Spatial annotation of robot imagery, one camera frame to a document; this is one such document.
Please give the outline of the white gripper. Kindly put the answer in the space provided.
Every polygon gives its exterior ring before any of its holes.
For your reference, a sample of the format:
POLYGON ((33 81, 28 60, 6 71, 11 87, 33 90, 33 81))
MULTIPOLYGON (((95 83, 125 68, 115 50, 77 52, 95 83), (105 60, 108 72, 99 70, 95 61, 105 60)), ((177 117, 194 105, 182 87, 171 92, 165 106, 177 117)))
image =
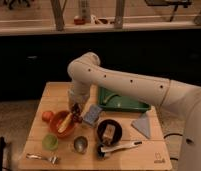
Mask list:
POLYGON ((90 98, 90 94, 78 94, 75 93, 72 90, 68 91, 68 104, 69 108, 72 108, 75 104, 78 105, 78 107, 83 110, 85 108, 85 105, 90 98))

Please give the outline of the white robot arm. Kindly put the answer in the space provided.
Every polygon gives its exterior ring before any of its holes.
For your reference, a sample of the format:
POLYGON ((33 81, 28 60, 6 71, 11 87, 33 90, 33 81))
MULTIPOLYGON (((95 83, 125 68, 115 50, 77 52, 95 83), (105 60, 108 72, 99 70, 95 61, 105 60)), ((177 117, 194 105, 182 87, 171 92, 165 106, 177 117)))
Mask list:
POLYGON ((72 79, 68 90, 71 105, 84 106, 90 87, 97 85, 182 116, 185 127, 178 171, 201 171, 201 86, 105 69, 93 52, 70 62, 67 72, 72 79))

